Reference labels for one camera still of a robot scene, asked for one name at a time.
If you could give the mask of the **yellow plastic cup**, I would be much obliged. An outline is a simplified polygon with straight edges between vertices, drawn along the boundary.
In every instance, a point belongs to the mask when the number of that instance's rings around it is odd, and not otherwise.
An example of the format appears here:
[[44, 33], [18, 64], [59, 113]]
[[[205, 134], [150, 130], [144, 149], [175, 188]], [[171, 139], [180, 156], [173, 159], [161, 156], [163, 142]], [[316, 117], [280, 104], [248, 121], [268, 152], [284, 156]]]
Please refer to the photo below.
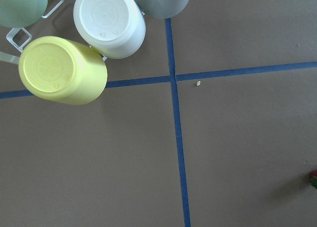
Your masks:
[[35, 39], [21, 53], [19, 76], [35, 96], [68, 105], [84, 105], [104, 91], [107, 68], [92, 48], [55, 36]]

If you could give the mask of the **white plastic cup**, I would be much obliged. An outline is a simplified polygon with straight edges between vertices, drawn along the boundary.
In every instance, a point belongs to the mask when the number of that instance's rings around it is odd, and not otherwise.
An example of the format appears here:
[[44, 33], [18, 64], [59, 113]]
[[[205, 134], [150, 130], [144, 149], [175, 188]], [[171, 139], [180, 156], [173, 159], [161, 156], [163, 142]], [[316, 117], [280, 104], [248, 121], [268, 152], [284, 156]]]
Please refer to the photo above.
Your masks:
[[134, 0], [76, 0], [73, 18], [81, 37], [107, 58], [131, 56], [146, 34], [144, 17]]

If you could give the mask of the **red strawberry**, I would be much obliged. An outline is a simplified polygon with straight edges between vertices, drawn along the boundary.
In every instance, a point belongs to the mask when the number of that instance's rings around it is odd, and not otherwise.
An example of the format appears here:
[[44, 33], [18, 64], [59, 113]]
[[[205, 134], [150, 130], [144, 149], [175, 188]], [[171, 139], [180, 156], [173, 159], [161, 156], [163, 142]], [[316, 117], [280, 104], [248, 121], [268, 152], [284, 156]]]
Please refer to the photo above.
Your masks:
[[311, 186], [317, 189], [317, 170], [311, 172], [309, 178]]

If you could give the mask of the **grey plastic cup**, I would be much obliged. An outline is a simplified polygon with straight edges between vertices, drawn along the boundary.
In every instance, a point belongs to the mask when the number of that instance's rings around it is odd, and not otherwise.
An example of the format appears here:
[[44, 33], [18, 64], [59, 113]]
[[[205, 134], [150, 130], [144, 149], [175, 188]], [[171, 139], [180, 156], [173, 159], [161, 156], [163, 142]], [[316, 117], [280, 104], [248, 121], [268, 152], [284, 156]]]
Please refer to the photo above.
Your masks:
[[167, 19], [179, 14], [189, 0], [134, 0], [146, 15]]

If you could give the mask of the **green plastic cup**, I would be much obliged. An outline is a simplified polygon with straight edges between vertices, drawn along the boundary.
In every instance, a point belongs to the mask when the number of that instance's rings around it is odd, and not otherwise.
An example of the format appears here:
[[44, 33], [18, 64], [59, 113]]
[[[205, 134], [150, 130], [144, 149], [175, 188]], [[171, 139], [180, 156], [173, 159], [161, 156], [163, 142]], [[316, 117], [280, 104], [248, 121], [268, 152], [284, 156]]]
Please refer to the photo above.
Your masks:
[[46, 11], [48, 0], [0, 0], [0, 24], [8, 28], [27, 27]]

